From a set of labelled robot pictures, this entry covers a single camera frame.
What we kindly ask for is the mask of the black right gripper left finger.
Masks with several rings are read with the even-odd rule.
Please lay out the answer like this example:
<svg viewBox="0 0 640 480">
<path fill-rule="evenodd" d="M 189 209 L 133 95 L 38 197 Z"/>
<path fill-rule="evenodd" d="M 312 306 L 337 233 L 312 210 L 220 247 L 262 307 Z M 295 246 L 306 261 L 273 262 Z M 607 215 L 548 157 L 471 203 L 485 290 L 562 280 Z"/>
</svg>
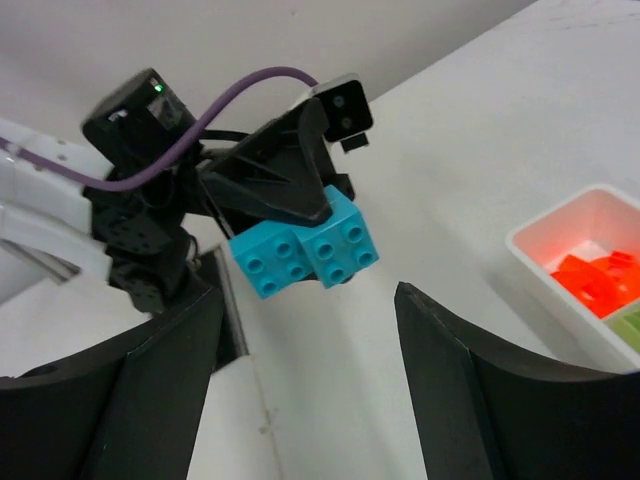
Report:
<svg viewBox="0 0 640 480">
<path fill-rule="evenodd" d="M 224 316 L 211 288 L 1 380 L 4 479 L 184 479 Z"/>
</svg>

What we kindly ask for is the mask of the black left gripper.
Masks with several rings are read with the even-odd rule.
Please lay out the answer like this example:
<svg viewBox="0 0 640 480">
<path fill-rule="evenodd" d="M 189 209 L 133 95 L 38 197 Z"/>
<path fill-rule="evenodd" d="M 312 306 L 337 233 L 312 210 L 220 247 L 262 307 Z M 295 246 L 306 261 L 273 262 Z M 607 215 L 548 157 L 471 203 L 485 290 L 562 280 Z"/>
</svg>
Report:
<svg viewBox="0 0 640 480">
<path fill-rule="evenodd" d="M 232 141 L 202 152 L 197 197 L 229 238 L 262 221 L 319 226 L 332 208 L 325 188 L 355 198 L 351 179 L 336 171 L 323 139 L 329 122 L 308 99 L 252 134 L 207 129 L 202 141 Z"/>
</svg>

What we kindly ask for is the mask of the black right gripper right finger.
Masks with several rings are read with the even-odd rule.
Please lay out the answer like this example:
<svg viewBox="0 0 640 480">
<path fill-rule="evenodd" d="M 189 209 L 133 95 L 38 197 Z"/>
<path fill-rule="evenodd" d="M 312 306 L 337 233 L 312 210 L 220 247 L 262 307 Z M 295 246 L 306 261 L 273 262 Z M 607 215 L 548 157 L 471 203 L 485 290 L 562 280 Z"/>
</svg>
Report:
<svg viewBox="0 0 640 480">
<path fill-rule="evenodd" d="M 540 355 L 407 282 L 394 304 L 429 478 L 638 477 L 637 373 Z"/>
</svg>

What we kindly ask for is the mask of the blue lego block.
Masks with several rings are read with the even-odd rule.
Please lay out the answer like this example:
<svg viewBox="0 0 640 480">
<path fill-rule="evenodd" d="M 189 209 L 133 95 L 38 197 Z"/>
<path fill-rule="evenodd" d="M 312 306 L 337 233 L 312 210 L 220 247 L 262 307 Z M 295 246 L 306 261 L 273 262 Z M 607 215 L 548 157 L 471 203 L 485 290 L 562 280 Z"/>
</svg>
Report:
<svg viewBox="0 0 640 480">
<path fill-rule="evenodd" d="M 229 241 L 232 256 L 261 299 L 304 280 L 312 267 L 288 224 L 263 221 Z"/>
<path fill-rule="evenodd" d="M 313 272 L 332 288 L 374 264 L 379 255 L 357 206 L 336 187 L 324 190 L 332 214 L 315 227 L 293 226 Z"/>
</svg>

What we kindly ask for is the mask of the green lego block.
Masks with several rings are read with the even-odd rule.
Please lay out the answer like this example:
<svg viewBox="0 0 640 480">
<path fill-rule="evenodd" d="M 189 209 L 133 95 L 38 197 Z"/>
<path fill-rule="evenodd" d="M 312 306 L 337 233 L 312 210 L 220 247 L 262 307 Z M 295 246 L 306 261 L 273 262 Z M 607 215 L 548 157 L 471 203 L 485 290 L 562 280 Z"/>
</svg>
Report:
<svg viewBox="0 0 640 480">
<path fill-rule="evenodd" d="M 617 313 L 607 325 L 634 351 L 640 352 L 639 307 Z"/>
</svg>

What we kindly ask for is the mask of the orange round lego piece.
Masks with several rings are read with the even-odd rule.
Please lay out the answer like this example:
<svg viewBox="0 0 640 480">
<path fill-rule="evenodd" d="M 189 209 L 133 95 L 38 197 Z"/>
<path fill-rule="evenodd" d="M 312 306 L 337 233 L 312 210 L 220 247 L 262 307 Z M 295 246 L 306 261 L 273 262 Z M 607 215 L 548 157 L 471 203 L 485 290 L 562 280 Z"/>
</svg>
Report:
<svg viewBox="0 0 640 480">
<path fill-rule="evenodd" d="M 623 251 L 590 261 L 569 254 L 551 277 L 600 319 L 639 298 L 639 260 Z"/>
</svg>

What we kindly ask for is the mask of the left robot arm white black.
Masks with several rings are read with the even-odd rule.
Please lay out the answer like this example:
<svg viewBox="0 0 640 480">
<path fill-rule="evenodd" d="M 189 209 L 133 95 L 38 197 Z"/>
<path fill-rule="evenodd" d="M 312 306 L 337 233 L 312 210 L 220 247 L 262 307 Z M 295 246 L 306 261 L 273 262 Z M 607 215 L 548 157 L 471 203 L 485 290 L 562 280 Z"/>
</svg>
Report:
<svg viewBox="0 0 640 480">
<path fill-rule="evenodd" d="M 238 95 L 276 77 L 308 94 L 252 133 L 212 128 Z M 216 222 L 261 298 L 305 280 L 333 287 L 377 257 L 329 153 L 336 142 L 364 145 L 371 125 L 352 76 L 319 84 L 296 68 L 265 68 L 195 117 L 147 68 L 85 118 L 85 145 L 2 122 L 1 244 L 91 273 L 159 314 L 204 283 L 183 225 L 199 215 Z"/>
</svg>

